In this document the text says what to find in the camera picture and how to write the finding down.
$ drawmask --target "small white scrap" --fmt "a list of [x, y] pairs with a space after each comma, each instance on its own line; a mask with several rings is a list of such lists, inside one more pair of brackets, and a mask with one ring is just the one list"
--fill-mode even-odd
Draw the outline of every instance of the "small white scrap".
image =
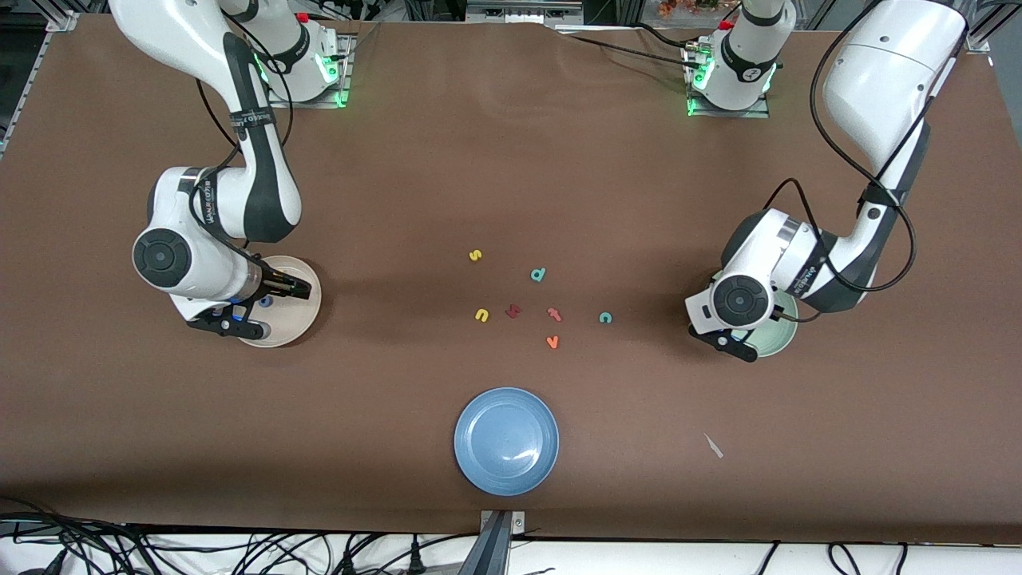
[[710, 439], [708, 435], [703, 434], [703, 437], [705, 437], [706, 441], [709, 443], [709, 448], [712, 449], [714, 453], [716, 453], [716, 459], [717, 460], [723, 460], [724, 459], [724, 451], [721, 451], [721, 448], [717, 447], [715, 443], [713, 443], [713, 440]]

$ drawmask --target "green led light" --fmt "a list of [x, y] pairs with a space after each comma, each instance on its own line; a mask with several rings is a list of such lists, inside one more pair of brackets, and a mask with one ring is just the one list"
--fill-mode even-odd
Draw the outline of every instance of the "green led light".
[[333, 103], [337, 104], [337, 107], [347, 107], [347, 97], [351, 90], [344, 88], [333, 95]]
[[252, 58], [256, 59], [256, 67], [259, 68], [259, 77], [263, 79], [263, 82], [269, 84], [270, 80], [266, 77], [266, 70], [263, 69], [263, 62], [260, 61], [259, 56], [254, 54], [252, 55]]
[[695, 81], [692, 83], [697, 90], [705, 90], [706, 83], [709, 82], [709, 75], [713, 71], [713, 56], [706, 58], [706, 63], [699, 66], [699, 70], [702, 74], [696, 74]]
[[763, 84], [763, 94], [766, 93], [766, 90], [770, 90], [770, 81], [774, 78], [775, 71], [777, 71], [777, 64], [772, 65], [770, 71], [766, 73], [766, 82]]
[[320, 67], [320, 74], [323, 75], [323, 80], [332, 84], [333, 81], [337, 79], [337, 66], [333, 64], [333, 61], [330, 58], [317, 54], [316, 65]]

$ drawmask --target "white floor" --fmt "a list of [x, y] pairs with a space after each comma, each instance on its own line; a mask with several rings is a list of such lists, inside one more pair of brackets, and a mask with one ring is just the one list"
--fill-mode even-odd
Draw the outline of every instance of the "white floor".
[[[426, 542], [437, 536], [420, 537]], [[294, 535], [286, 543], [308, 538]], [[344, 548], [345, 535], [329, 536], [333, 563], [336, 565]], [[175, 535], [155, 536], [152, 542], [187, 546], [244, 545], [245, 535]], [[436, 568], [460, 564], [468, 554], [473, 538], [466, 537], [422, 549], [426, 567]], [[409, 550], [411, 536], [388, 535], [370, 544], [356, 558], [356, 569], [372, 575], [371, 568]], [[753, 575], [759, 569], [769, 543], [618, 543], [618, 542], [517, 542], [511, 550], [508, 575], [537, 575], [549, 571], [552, 575]], [[849, 545], [862, 575], [894, 574], [900, 548], [897, 545]], [[56, 556], [56, 545], [31, 542], [15, 544], [11, 539], [0, 541], [0, 575], [16, 575], [29, 569], [42, 569]], [[239, 548], [213, 555], [161, 553], [185, 573], [195, 575], [227, 575], [232, 572], [244, 550]], [[312, 570], [324, 573], [329, 554], [322, 540], [313, 541], [295, 555], [307, 560]], [[99, 554], [93, 556], [104, 567], [109, 566]], [[267, 554], [245, 573], [259, 573], [279, 552]], [[838, 554], [842, 569], [853, 574], [850, 566]], [[407, 560], [389, 568], [397, 575], [408, 567]], [[165, 574], [173, 573], [161, 569]], [[305, 575], [305, 568], [295, 562], [274, 567], [270, 573]], [[913, 545], [901, 571], [902, 575], [1020, 575], [1022, 548]], [[827, 545], [782, 543], [771, 561], [769, 575], [839, 575], [827, 557]], [[87, 575], [84, 563], [71, 558], [61, 575]]]

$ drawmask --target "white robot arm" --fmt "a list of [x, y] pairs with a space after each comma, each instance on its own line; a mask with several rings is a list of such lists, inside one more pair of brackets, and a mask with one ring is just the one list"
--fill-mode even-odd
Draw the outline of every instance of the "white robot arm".
[[256, 46], [256, 55], [266, 68], [270, 89], [280, 100], [309, 101], [337, 82], [336, 66], [327, 65], [330, 54], [337, 53], [334, 30], [308, 18], [299, 22], [287, 0], [218, 2], [225, 13], [262, 42]]
[[866, 295], [853, 285], [872, 284], [926, 153], [929, 127], [920, 114], [954, 65], [966, 21], [931, 0], [883, 0], [871, 8], [837, 54], [823, 92], [830, 115], [880, 173], [882, 187], [870, 184], [863, 192], [847, 236], [822, 229], [818, 235], [809, 224], [774, 208], [738, 226], [717, 279], [686, 300], [690, 333], [722, 351], [755, 360], [719, 336], [777, 322], [776, 290], [827, 314], [851, 309]]
[[[171, 295], [189, 326], [265, 338], [266, 327], [248, 322], [251, 304], [266, 295], [308, 299], [310, 284], [227, 239], [279, 241], [301, 214], [252, 51], [228, 29], [216, 0], [113, 0], [110, 9], [139, 49], [224, 98], [245, 158], [244, 167], [164, 172], [149, 197], [148, 226], [135, 242], [135, 267]], [[231, 304], [246, 313], [222, 314]]]
[[723, 109], [754, 104], [795, 28], [795, 15], [791, 0], [744, 0], [734, 28], [710, 35], [712, 60], [696, 76], [693, 88]]

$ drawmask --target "black cable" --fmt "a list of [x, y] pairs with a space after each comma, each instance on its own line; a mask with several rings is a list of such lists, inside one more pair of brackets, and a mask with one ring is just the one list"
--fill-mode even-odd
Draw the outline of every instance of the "black cable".
[[890, 156], [887, 157], [887, 161], [884, 161], [884, 164], [880, 167], [880, 171], [877, 172], [877, 179], [884, 177], [884, 174], [887, 173], [887, 167], [890, 167], [891, 162], [894, 161], [894, 158], [897, 157], [897, 154], [901, 151], [901, 148], [904, 147], [904, 144], [909, 141], [909, 138], [916, 131], [916, 128], [919, 127], [919, 124], [923, 121], [923, 117], [926, 116], [926, 112], [930, 109], [930, 104], [933, 103], [933, 100], [935, 99], [936, 98], [934, 96], [926, 98], [926, 102], [923, 103], [923, 109], [919, 110], [919, 115], [917, 115], [916, 119], [913, 121], [912, 126], [909, 126], [909, 131], [907, 131], [904, 135], [901, 136], [901, 141], [897, 143], [897, 146], [894, 147], [894, 151], [892, 151]]
[[776, 188], [774, 188], [774, 193], [770, 194], [770, 197], [766, 198], [766, 202], [763, 203], [763, 209], [770, 209], [770, 206], [774, 203], [774, 200], [777, 199], [777, 194], [781, 193], [781, 190], [784, 189], [784, 186], [788, 185], [788, 182], [794, 179], [795, 178], [788, 178], [787, 180], [781, 182], [781, 184], [778, 185]]
[[845, 151], [841, 149], [841, 146], [839, 146], [837, 142], [835, 142], [834, 139], [831, 138], [830, 134], [827, 133], [827, 129], [824, 128], [823, 122], [820, 121], [820, 110], [817, 107], [817, 87], [820, 85], [820, 77], [823, 75], [824, 66], [827, 64], [827, 60], [830, 59], [831, 54], [834, 53], [834, 50], [837, 48], [838, 44], [840, 44], [841, 41], [844, 40], [846, 36], [848, 36], [851, 30], [855, 28], [855, 26], [858, 25], [858, 22], [862, 21], [863, 18], [869, 15], [869, 13], [872, 12], [873, 9], [876, 8], [877, 4], [879, 4], [881, 0], [872, 0], [870, 4], [867, 5], [862, 12], [858, 13], [858, 15], [856, 15], [854, 18], [851, 19], [850, 22], [848, 22], [848, 26], [846, 26], [844, 30], [838, 33], [837, 37], [834, 38], [834, 41], [831, 42], [830, 46], [827, 47], [827, 50], [824, 51], [824, 55], [822, 58], [820, 58], [820, 63], [817, 64], [817, 69], [812, 74], [812, 81], [809, 83], [809, 114], [812, 116], [812, 124], [816, 125], [817, 131], [820, 132], [821, 136], [823, 136], [824, 141], [827, 142], [827, 145], [829, 145], [831, 149], [833, 149], [835, 153], [840, 155], [841, 158], [844, 159], [849, 165], [854, 167], [855, 171], [865, 176], [866, 179], [870, 180], [870, 182], [873, 183], [873, 185], [883, 189], [884, 185], [881, 184], [880, 181], [873, 174], [871, 174], [869, 170], [864, 167], [858, 161], [855, 161], [850, 155], [845, 153]]
[[817, 314], [815, 314], [815, 315], [812, 315], [812, 316], [810, 316], [808, 318], [801, 318], [801, 319], [795, 318], [793, 316], [788, 316], [788, 315], [786, 315], [784, 313], [780, 313], [780, 312], [775, 312], [774, 316], [780, 318], [781, 320], [786, 320], [786, 321], [794, 323], [794, 324], [808, 324], [810, 322], [816, 322], [821, 316], [823, 316], [823, 313], [818, 312]]
[[[107, 535], [125, 534], [130, 540], [135, 542], [134, 538], [135, 534], [128, 531], [127, 529], [106, 522], [94, 521], [94, 520], [86, 521], [50, 513], [43, 510], [39, 506], [30, 504], [29, 501], [25, 501], [24, 499], [18, 499], [16, 497], [0, 496], [0, 499], [12, 501], [34, 510], [31, 513], [0, 514], [0, 521], [33, 522], [33, 523], [44, 523], [44, 524], [48, 523], [52, 527], [60, 529], [60, 534], [71, 533], [76, 535], [79, 538], [77, 541], [74, 541], [79, 546], [79, 549], [77, 552], [72, 546], [71, 542], [65, 541], [59, 535], [58, 538], [68, 553], [75, 555], [76, 557], [86, 562], [87, 569], [91, 569], [92, 567], [98, 569], [98, 566], [96, 566], [94, 563], [90, 565], [89, 563], [90, 560], [88, 559], [84, 548], [85, 542], [88, 542], [90, 545], [97, 547], [98, 549], [102, 550], [104, 554], [109, 556], [110, 561], [114, 566], [115, 572], [124, 572], [128, 575], [134, 575], [136, 573], [131, 565], [129, 558], [123, 557], [121, 554], [118, 554], [118, 552], [113, 549], [113, 547], [111, 547], [101, 536], [101, 534], [104, 532]], [[143, 560], [146, 561], [146, 564], [152, 570], [153, 575], [160, 575], [160, 571], [158, 567], [155, 566], [155, 563], [152, 562], [151, 557], [145, 554], [143, 555]]]
[[426, 566], [422, 563], [422, 554], [419, 553], [421, 548], [418, 534], [413, 534], [412, 557], [408, 560], [408, 569], [405, 570], [406, 575], [422, 575], [426, 572]]
[[739, 2], [739, 3], [735, 4], [734, 6], [732, 6], [732, 8], [730, 10], [728, 10], [728, 13], [724, 14], [724, 17], [721, 18], [721, 21], [726, 21], [728, 18], [731, 17], [731, 14], [735, 13], [735, 11], [738, 10], [739, 8], [741, 8], [741, 7], [742, 7], [742, 3], [741, 2]]
[[[274, 541], [273, 540], [274, 537], [280, 537], [280, 538]], [[260, 550], [254, 555], [251, 555], [249, 552], [245, 553], [244, 557], [241, 558], [241, 561], [239, 561], [238, 564], [234, 566], [234, 570], [231, 571], [231, 575], [241, 575], [242, 573], [245, 573], [245, 570], [248, 569], [248, 567], [250, 567], [253, 563], [256, 563], [257, 559], [259, 559], [263, 554], [273, 548], [273, 543], [279, 543], [288, 537], [290, 537], [290, 535], [286, 533], [282, 535], [270, 535], [269, 537], [263, 540], [263, 544], [265, 546], [263, 547], [262, 550]]]
[[894, 575], [901, 575], [901, 568], [904, 567], [904, 560], [909, 559], [909, 543], [900, 542], [898, 545], [901, 547], [901, 557], [897, 560], [897, 566], [894, 567]]
[[195, 87], [198, 88], [198, 95], [202, 98], [202, 105], [205, 106], [205, 111], [210, 114], [210, 118], [213, 119], [213, 123], [217, 125], [217, 129], [220, 130], [220, 133], [224, 135], [224, 139], [231, 145], [237, 144], [238, 142], [234, 141], [234, 138], [227, 133], [227, 130], [225, 130], [224, 126], [221, 125], [220, 119], [217, 118], [217, 114], [213, 112], [213, 106], [210, 105], [210, 100], [205, 97], [205, 90], [202, 88], [202, 81], [198, 78], [195, 79]]
[[[461, 538], [461, 537], [475, 537], [477, 535], [478, 535], [478, 533], [460, 533], [458, 535], [448, 535], [446, 537], [440, 537], [438, 539], [433, 539], [432, 541], [426, 541], [425, 543], [422, 543], [421, 545], [419, 545], [419, 549], [424, 549], [424, 548], [426, 548], [426, 547], [428, 547], [430, 545], [435, 545], [437, 543], [443, 543], [445, 541], [450, 541], [452, 539], [458, 539], [458, 538]], [[373, 569], [373, 570], [370, 570], [370, 571], [371, 571], [372, 575], [383, 575], [384, 573], [386, 573], [386, 568], [387, 567], [390, 567], [391, 565], [398, 563], [399, 561], [405, 559], [406, 557], [408, 557], [410, 555], [412, 555], [411, 550], [405, 552], [405, 553], [401, 554], [400, 556], [391, 559], [390, 561], [384, 563], [380, 567], [377, 567], [376, 569]], [[363, 572], [360, 575], [368, 575], [368, 573], [369, 572]]]
[[323, 570], [323, 575], [328, 575], [330, 573], [330, 565], [333, 564], [333, 548], [330, 547], [330, 539], [323, 535], [323, 546], [326, 547], [326, 569]]
[[766, 573], [766, 566], [770, 565], [770, 560], [774, 558], [774, 552], [781, 546], [781, 541], [775, 540], [774, 544], [771, 545], [770, 550], [766, 552], [766, 556], [763, 558], [763, 562], [759, 564], [759, 571], [756, 571], [756, 575], [763, 575]]
[[[901, 553], [897, 560], [897, 566], [894, 568], [894, 575], [901, 575], [901, 568], [904, 567], [904, 560], [909, 558], [909, 543], [901, 542], [898, 543], [898, 546], [901, 547]], [[848, 572], [838, 566], [837, 560], [834, 559], [834, 549], [841, 549], [844, 553], [844, 557], [848, 559], [848, 563], [851, 565], [851, 569], [855, 575], [862, 575], [858, 571], [858, 565], [855, 563], [855, 558], [851, 557], [851, 552], [848, 550], [848, 547], [844, 546], [844, 543], [835, 541], [827, 545], [827, 559], [830, 560], [831, 565], [834, 566], [834, 569], [838, 573], [841, 575], [849, 575]]]
[[344, 542], [344, 555], [346, 556], [352, 555], [352, 540], [355, 539], [356, 535], [357, 533], [352, 533], [351, 535], [347, 536], [347, 541]]
[[[17, 540], [18, 537], [28, 537], [28, 536], [34, 535], [36, 533], [42, 533], [43, 531], [49, 531], [49, 530], [53, 529], [52, 527], [50, 527], [50, 526], [47, 525], [47, 526], [39, 527], [37, 529], [33, 529], [32, 531], [21, 531], [20, 527], [21, 527], [20, 523], [15, 523], [14, 524], [14, 531], [11, 532], [10, 535], [9, 535], [11, 537], [11, 539], [13, 539], [13, 541], [14, 541], [15, 544], [17, 544], [19, 542]], [[43, 541], [31, 541], [31, 542], [32, 543], [42, 543]], [[54, 545], [59, 545], [60, 543], [58, 541], [58, 542], [55, 542], [53, 544]]]
[[57, 20], [57, 19], [60, 19], [61, 17], [63, 17], [65, 15], [65, 14], [62, 14], [62, 13], [59, 13], [59, 12], [57, 12], [57, 14], [54, 15], [53, 12], [47, 10], [45, 6], [43, 6], [42, 4], [40, 4], [39, 0], [32, 0], [32, 3], [36, 5], [36, 8], [39, 8], [39, 11], [42, 12], [42, 14], [48, 20]]
[[641, 29], [645, 30], [646, 32], [649, 32], [650, 34], [652, 34], [660, 42], [663, 42], [664, 44], [666, 44], [668, 46], [673, 46], [676, 48], [684, 48], [685, 44], [687, 42], [691, 42], [692, 41], [692, 40], [686, 40], [685, 42], [679, 42], [678, 40], [671, 40], [670, 38], [667, 38], [666, 36], [660, 34], [660, 32], [657, 29], [653, 28], [652, 26], [649, 26], [648, 23], [641, 22], [641, 21], [630, 23], [628, 26], [629, 26], [629, 28], [641, 28]]
[[267, 63], [269, 63], [274, 74], [280, 77], [280, 82], [284, 85], [284, 93], [287, 96], [287, 130], [284, 132], [284, 137], [280, 140], [280, 147], [284, 147], [287, 145], [287, 139], [291, 137], [291, 126], [294, 124], [294, 101], [291, 99], [291, 89], [287, 87], [287, 79], [284, 78], [284, 73], [280, 70], [280, 65], [277, 64], [277, 60], [273, 59], [273, 54], [270, 53], [266, 44], [263, 44], [259, 38], [252, 36], [252, 33], [248, 32], [248, 29], [242, 26], [237, 18], [223, 10], [221, 10], [221, 13], [224, 14], [227, 19], [231, 20], [234, 26], [238, 27], [241, 32], [244, 32], [245, 36], [250, 38], [251, 41], [254, 42], [261, 50], [263, 50], [263, 53], [267, 56]]
[[382, 533], [370, 533], [369, 535], [366, 536], [365, 539], [362, 539], [352, 547], [352, 558], [354, 559], [355, 556], [365, 550], [365, 548], [368, 547], [370, 543], [382, 537], [383, 537]]
[[65, 559], [67, 559], [67, 549], [60, 549], [56, 557], [50, 561], [50, 564], [46, 566], [46, 569], [43, 570], [43, 575], [60, 575], [60, 572], [63, 571], [63, 562]]
[[149, 547], [149, 548], [152, 552], [152, 557], [154, 557], [157, 560], [159, 560], [164, 565], [170, 567], [171, 570], [174, 571], [175, 573], [177, 573], [178, 575], [193, 575], [191, 573], [188, 573], [187, 571], [182, 570], [178, 566], [174, 565], [173, 563], [171, 563], [170, 561], [168, 561], [167, 559], [165, 559], [164, 556], [159, 555], [159, 553], [156, 552], [156, 549], [154, 549], [152, 547]]
[[191, 194], [190, 194], [190, 196], [188, 198], [188, 210], [191, 212], [192, 218], [195, 220], [195, 223], [197, 223], [199, 225], [199, 227], [201, 227], [202, 229], [204, 229], [211, 236], [213, 236], [214, 239], [216, 239], [217, 241], [220, 241], [220, 243], [222, 243], [225, 247], [227, 247], [228, 249], [230, 249], [230, 250], [234, 251], [235, 253], [241, 255], [242, 257], [244, 257], [249, 262], [252, 262], [252, 263], [254, 263], [254, 265], [257, 265], [257, 266], [259, 266], [261, 268], [266, 269], [267, 268], [267, 263], [265, 263], [261, 258], [259, 258], [257, 256], [253, 256], [252, 254], [250, 254], [247, 251], [245, 251], [245, 247], [248, 246], [248, 240], [245, 240], [244, 245], [242, 245], [241, 247], [238, 247], [237, 245], [235, 245], [230, 240], [229, 237], [226, 237], [226, 236], [222, 235], [221, 233], [218, 233], [216, 230], [212, 229], [202, 220], [202, 218], [195, 211], [195, 201], [194, 201], [194, 199], [195, 199], [195, 194], [198, 193], [199, 188], [202, 186], [203, 183], [205, 183], [206, 181], [208, 181], [211, 178], [215, 178], [217, 176], [217, 174], [219, 174], [225, 167], [227, 167], [227, 164], [230, 163], [232, 159], [234, 159], [234, 156], [238, 154], [238, 151], [240, 149], [241, 149], [241, 144], [235, 144], [234, 145], [234, 149], [231, 150], [231, 152], [227, 155], [227, 157], [224, 158], [223, 161], [220, 162], [220, 164], [218, 164], [213, 170], [210, 170], [210, 172], [207, 172], [206, 174], [202, 175], [202, 177], [200, 177], [200, 178], [198, 178], [198, 179], [195, 180], [195, 185], [192, 186], [192, 191], [191, 191]]
[[[809, 206], [809, 200], [805, 196], [805, 190], [802, 189], [802, 184], [799, 183], [799, 181], [796, 178], [788, 178], [783, 182], [781, 182], [781, 185], [778, 186], [778, 189], [774, 190], [774, 194], [771, 196], [771, 200], [773, 200], [773, 198], [777, 195], [777, 192], [781, 188], [783, 188], [785, 185], [789, 183], [795, 184], [795, 189], [798, 190], [798, 197], [802, 202], [802, 208], [805, 210], [805, 215], [809, 220], [809, 226], [812, 228], [812, 233], [817, 236], [817, 241], [819, 241], [820, 244], [823, 245], [824, 236], [823, 233], [820, 231], [821, 229], [820, 225], [817, 223], [816, 215], [812, 214], [812, 208]], [[904, 222], [904, 227], [909, 231], [909, 257], [908, 259], [905, 259], [904, 266], [901, 268], [901, 271], [899, 271], [897, 275], [895, 275], [894, 278], [891, 279], [890, 281], [882, 285], [876, 285], [876, 286], [858, 285], [856, 283], [852, 283], [837, 271], [837, 268], [834, 266], [834, 261], [830, 257], [830, 253], [824, 255], [824, 262], [831, 270], [831, 273], [834, 275], [834, 278], [837, 279], [838, 282], [844, 285], [845, 287], [848, 287], [849, 290], [854, 290], [856, 292], [866, 292], [866, 293], [883, 292], [884, 290], [889, 290], [890, 287], [894, 286], [898, 281], [901, 281], [901, 279], [909, 274], [909, 271], [912, 269], [913, 263], [916, 262], [916, 226], [913, 225], [912, 219], [909, 218], [909, 213], [904, 210], [904, 207], [902, 207], [901, 205], [894, 205], [894, 210], [901, 218], [901, 221]]]
[[188, 553], [188, 554], [219, 554], [223, 552], [231, 552], [237, 549], [243, 549], [251, 546], [251, 542], [240, 544], [240, 545], [229, 545], [226, 547], [190, 547], [187, 545], [159, 545], [154, 544], [148, 536], [143, 536], [146, 546], [150, 549], [156, 549], [158, 552], [174, 552], [174, 553]]
[[834, 569], [837, 570], [838, 573], [840, 573], [841, 575], [850, 575], [847, 571], [841, 569], [841, 567], [838, 566], [837, 560], [834, 559], [835, 548], [844, 552], [844, 557], [848, 558], [848, 563], [851, 564], [851, 569], [852, 571], [854, 571], [855, 575], [863, 575], [858, 571], [858, 564], [855, 563], [855, 558], [851, 557], [851, 552], [848, 550], [848, 547], [844, 546], [844, 543], [831, 543], [827, 545], [827, 559], [830, 560], [831, 565], [834, 566]]
[[299, 564], [301, 564], [306, 568], [307, 572], [311, 571], [311, 569], [309, 567], [309, 563], [306, 560], [304, 560], [304, 559], [295, 556], [294, 552], [297, 550], [298, 547], [301, 547], [303, 545], [311, 543], [312, 541], [315, 541], [316, 539], [319, 539], [319, 538], [324, 538], [325, 539], [326, 538], [326, 534], [325, 533], [318, 533], [316, 535], [313, 535], [312, 537], [309, 537], [308, 539], [305, 539], [301, 542], [295, 543], [294, 545], [292, 545], [291, 547], [288, 547], [286, 549], [284, 548], [283, 545], [281, 545], [280, 543], [278, 543], [277, 546], [280, 547], [280, 549], [283, 550], [284, 554], [281, 555], [279, 558], [277, 558], [273, 563], [271, 563], [270, 565], [267, 565], [262, 570], [260, 570], [260, 575], [267, 575], [267, 573], [269, 573], [271, 569], [273, 569], [274, 567], [276, 567], [276, 566], [284, 563], [284, 558], [286, 558], [286, 557], [290, 557], [291, 558], [289, 561], [296, 561]]
[[621, 51], [621, 52], [626, 52], [626, 53], [630, 53], [630, 54], [635, 54], [637, 56], [644, 56], [644, 57], [647, 57], [647, 58], [652, 58], [654, 60], [660, 60], [660, 61], [665, 61], [665, 62], [670, 62], [670, 63], [677, 63], [677, 64], [683, 65], [685, 67], [699, 67], [699, 64], [697, 64], [696, 62], [684, 61], [684, 60], [679, 60], [679, 59], [675, 59], [675, 58], [668, 58], [668, 57], [660, 56], [660, 55], [657, 55], [657, 54], [650, 54], [649, 52], [642, 52], [642, 51], [639, 51], [639, 50], [633, 50], [632, 48], [624, 48], [623, 46], [615, 46], [613, 44], [607, 44], [606, 42], [600, 42], [599, 40], [591, 40], [589, 38], [580, 38], [580, 37], [575, 36], [573, 34], [568, 34], [567, 37], [568, 38], [573, 38], [573, 39], [575, 39], [575, 40], [577, 40], [579, 42], [586, 42], [588, 44], [595, 44], [597, 46], [603, 46], [604, 48], [610, 48], [611, 50], [618, 50], [618, 51]]
[[[146, 561], [145, 558], [149, 558], [150, 557], [149, 552], [147, 549], [141, 547], [137, 542], [135, 542], [135, 544], [132, 546], [131, 549], [126, 549], [125, 548], [125, 544], [121, 541], [121, 536], [119, 536], [119, 535], [113, 535], [113, 542], [118, 544], [118, 548], [121, 549], [121, 556], [124, 557], [125, 561], [127, 561], [129, 564], [131, 564], [131, 556], [135, 552], [138, 552], [138, 554], [140, 556], [143, 556], [143, 561]], [[149, 559], [148, 561], [152, 562], [151, 568], [154, 570], [154, 572], [155, 573], [159, 573], [159, 568], [156, 567], [155, 561], [152, 561], [151, 559]]]
[[335, 15], [337, 17], [344, 18], [345, 20], [352, 19], [352, 16], [350, 16], [347, 14], [340, 13], [339, 11], [337, 11], [336, 8], [327, 8], [326, 5], [325, 5], [326, 4], [325, 0], [319, 0], [316, 3], [319, 5], [320, 9], [323, 10], [323, 11], [330, 12], [331, 14], [333, 14], [333, 15]]

